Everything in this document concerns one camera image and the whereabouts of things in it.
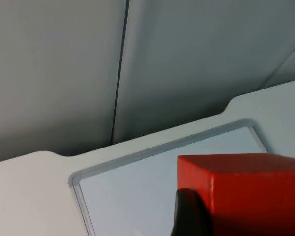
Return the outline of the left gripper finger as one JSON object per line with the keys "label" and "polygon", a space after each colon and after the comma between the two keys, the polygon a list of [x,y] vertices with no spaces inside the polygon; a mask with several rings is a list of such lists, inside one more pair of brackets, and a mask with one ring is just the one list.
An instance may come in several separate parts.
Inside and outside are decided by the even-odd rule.
{"label": "left gripper finger", "polygon": [[213,235],[211,216],[198,193],[190,188],[176,191],[172,236]]}

